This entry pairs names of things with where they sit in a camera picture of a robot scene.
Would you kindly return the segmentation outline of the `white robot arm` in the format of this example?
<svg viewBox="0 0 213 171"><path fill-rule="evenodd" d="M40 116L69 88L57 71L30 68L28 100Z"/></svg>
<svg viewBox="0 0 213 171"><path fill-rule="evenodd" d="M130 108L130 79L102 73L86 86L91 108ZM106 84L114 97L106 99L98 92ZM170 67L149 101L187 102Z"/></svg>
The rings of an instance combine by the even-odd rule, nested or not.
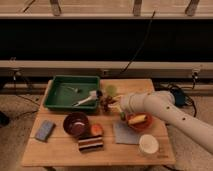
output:
<svg viewBox="0 0 213 171"><path fill-rule="evenodd" d="M177 108L171 92L124 94L119 97L118 106L125 114L145 112L173 125L213 155L213 126Z"/></svg>

